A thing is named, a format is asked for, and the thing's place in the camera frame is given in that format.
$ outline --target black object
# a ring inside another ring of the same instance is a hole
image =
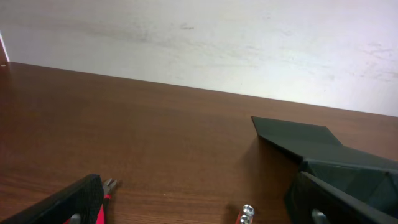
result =
[[[324,126],[252,120],[301,163],[285,196],[293,223],[398,223],[398,162],[346,147]]]
[[[103,199],[100,176],[90,174],[1,224],[64,223],[74,214],[81,216],[81,224],[94,224]]]

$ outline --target brown table surface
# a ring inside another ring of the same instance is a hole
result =
[[[290,223],[297,165],[251,116],[327,126],[345,145],[398,160],[398,118],[10,63],[0,75],[0,220],[86,174],[121,184],[115,223]]]

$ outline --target red and black tool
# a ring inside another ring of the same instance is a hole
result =
[[[105,224],[106,223],[106,211],[108,209],[109,202],[111,200],[111,191],[115,188],[117,180],[113,180],[110,178],[105,181],[103,184],[104,188],[104,200],[103,204],[99,210],[99,214],[97,217],[96,224]]]

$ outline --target metal screw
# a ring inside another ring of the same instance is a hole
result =
[[[254,215],[254,208],[250,205],[243,205],[243,213],[247,216],[253,216]]]
[[[247,215],[242,215],[240,218],[241,224],[250,224],[251,223],[251,218],[249,218]]]

